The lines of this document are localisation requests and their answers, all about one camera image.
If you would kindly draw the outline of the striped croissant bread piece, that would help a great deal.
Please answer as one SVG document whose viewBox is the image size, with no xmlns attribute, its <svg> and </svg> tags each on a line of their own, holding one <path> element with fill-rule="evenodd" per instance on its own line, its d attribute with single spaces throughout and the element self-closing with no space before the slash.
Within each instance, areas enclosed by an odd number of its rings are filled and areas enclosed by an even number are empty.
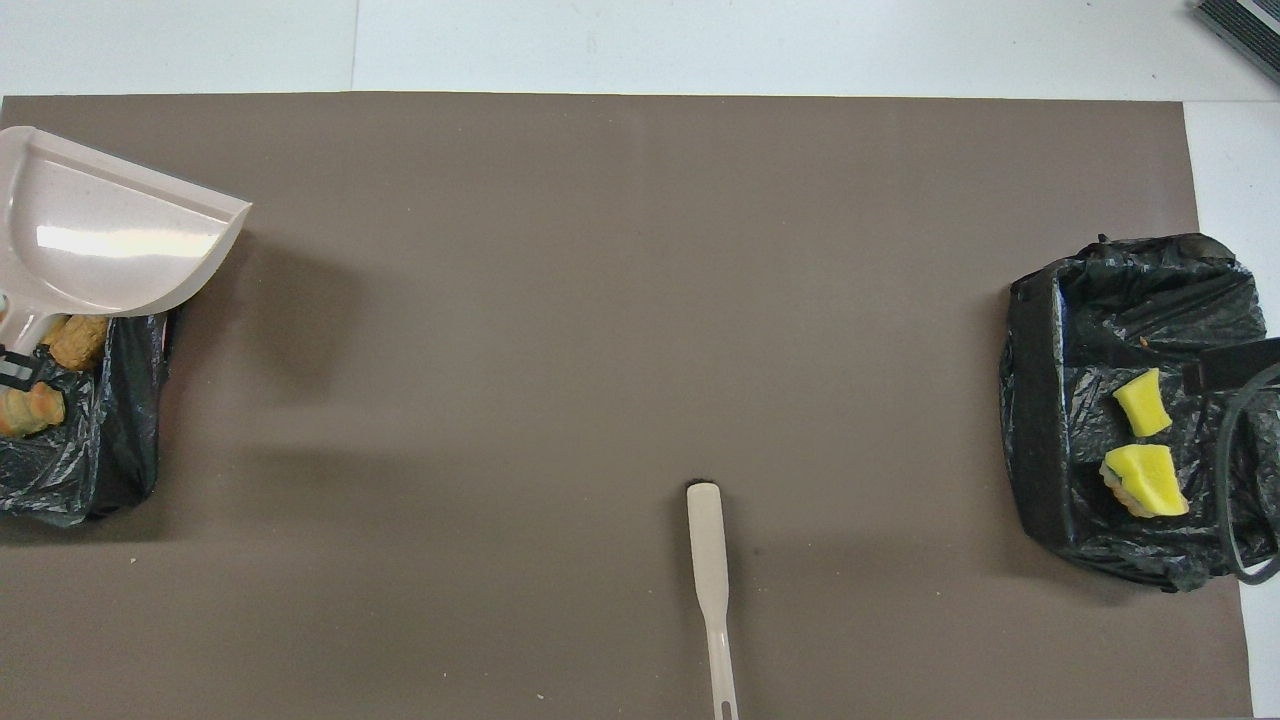
<svg viewBox="0 0 1280 720">
<path fill-rule="evenodd" d="M 29 391 L 8 388 L 0 392 L 0 437 L 23 438 L 65 420 L 63 392 L 37 382 Z"/>
</svg>

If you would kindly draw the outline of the brown bread nugget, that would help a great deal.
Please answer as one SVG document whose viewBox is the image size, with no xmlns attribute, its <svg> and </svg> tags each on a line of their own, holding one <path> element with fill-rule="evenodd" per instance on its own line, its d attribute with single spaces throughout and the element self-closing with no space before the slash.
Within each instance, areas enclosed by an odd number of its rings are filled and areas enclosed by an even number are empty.
<svg viewBox="0 0 1280 720">
<path fill-rule="evenodd" d="M 55 320 L 41 343 L 59 366 L 93 372 L 102 360 L 109 327 L 109 316 L 70 315 Z"/>
</svg>

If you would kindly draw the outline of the notched yellow sponge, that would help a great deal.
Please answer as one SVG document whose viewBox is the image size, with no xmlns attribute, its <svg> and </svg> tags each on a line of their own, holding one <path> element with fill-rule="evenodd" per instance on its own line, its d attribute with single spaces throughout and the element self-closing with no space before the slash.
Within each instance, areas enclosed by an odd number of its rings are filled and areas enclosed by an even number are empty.
<svg viewBox="0 0 1280 720">
<path fill-rule="evenodd" d="M 1161 370 L 1151 368 L 1112 392 L 1137 438 L 1156 436 L 1172 425 L 1164 404 Z"/>
</svg>

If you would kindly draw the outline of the yellow green sponge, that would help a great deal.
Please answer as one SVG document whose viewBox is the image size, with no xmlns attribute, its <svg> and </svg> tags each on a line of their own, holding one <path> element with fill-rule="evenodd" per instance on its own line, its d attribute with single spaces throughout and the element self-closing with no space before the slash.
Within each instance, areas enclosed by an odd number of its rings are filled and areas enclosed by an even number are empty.
<svg viewBox="0 0 1280 720">
<path fill-rule="evenodd" d="M 1108 451 L 1108 464 L 1155 518 L 1179 518 L 1190 510 L 1181 492 L 1170 447 L 1165 445 L 1125 445 Z"/>
</svg>

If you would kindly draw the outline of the beige plastic dustpan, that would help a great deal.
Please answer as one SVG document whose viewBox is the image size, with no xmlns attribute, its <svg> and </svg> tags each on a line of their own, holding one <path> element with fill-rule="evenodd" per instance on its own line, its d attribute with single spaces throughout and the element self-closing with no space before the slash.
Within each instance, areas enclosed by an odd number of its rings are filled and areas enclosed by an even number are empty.
<svg viewBox="0 0 1280 720">
<path fill-rule="evenodd" d="M 195 296 L 251 204 L 31 127 L 0 129 L 0 346 L 58 316 L 143 316 Z"/>
</svg>

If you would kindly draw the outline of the beige brush black bristles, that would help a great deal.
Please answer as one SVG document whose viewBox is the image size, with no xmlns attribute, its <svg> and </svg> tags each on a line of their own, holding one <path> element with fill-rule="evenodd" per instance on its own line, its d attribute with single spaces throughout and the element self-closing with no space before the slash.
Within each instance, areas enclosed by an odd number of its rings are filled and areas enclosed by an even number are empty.
<svg viewBox="0 0 1280 720">
<path fill-rule="evenodd" d="M 730 570 L 721 488 L 696 479 L 686 488 L 692 577 L 705 635 L 716 720 L 741 720 L 730 643 Z"/>
</svg>

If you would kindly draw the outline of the black bag bin pink rim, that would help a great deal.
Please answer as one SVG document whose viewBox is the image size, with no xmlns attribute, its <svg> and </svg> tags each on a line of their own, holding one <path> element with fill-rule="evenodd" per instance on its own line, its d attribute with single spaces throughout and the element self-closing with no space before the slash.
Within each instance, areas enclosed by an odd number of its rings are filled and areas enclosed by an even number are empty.
<svg viewBox="0 0 1280 720">
<path fill-rule="evenodd" d="M 73 527 L 148 498 L 175 318 L 111 319 L 93 372 L 69 372 L 47 346 L 35 350 L 38 382 L 63 392 L 65 420 L 33 436 L 0 437 L 0 518 Z"/>
</svg>

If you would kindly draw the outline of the black bag lined bin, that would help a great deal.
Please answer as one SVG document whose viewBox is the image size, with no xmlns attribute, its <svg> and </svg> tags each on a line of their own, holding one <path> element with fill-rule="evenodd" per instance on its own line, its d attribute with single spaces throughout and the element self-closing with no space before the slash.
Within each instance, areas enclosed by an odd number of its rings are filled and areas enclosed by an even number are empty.
<svg viewBox="0 0 1280 720">
<path fill-rule="evenodd" d="M 1280 363 L 1243 389 L 1188 395 L 1198 352 L 1271 336 L 1254 275 L 1199 233 L 1100 237 L 1015 281 L 998 365 L 1005 464 L 1024 532 L 1065 561 L 1165 592 L 1280 573 Z M 1132 516 L 1100 477 L 1138 445 L 1112 392 L 1151 368 L 1172 425 L 1179 518 Z"/>
</svg>

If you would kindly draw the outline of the grey ribbed panel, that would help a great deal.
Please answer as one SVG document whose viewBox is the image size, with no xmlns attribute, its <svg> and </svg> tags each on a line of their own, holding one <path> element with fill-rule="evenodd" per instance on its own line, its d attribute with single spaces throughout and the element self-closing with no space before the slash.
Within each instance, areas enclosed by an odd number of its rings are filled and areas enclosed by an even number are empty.
<svg viewBox="0 0 1280 720">
<path fill-rule="evenodd" d="M 1280 0 L 1196 0 L 1192 12 L 1280 85 Z"/>
</svg>

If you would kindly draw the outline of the brown table mat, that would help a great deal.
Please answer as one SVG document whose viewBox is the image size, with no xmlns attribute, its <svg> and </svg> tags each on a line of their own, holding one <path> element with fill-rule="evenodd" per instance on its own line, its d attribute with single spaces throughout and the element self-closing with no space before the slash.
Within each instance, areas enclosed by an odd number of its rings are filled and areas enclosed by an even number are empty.
<svg viewBox="0 0 1280 720">
<path fill-rule="evenodd" d="M 0 520 L 0 720 L 710 720 L 685 483 L 760 720 L 1252 711 L 1236 587 L 1024 536 L 1009 284 L 1197 227 L 1175 102 L 8 97 L 247 199 L 154 496 Z"/>
</svg>

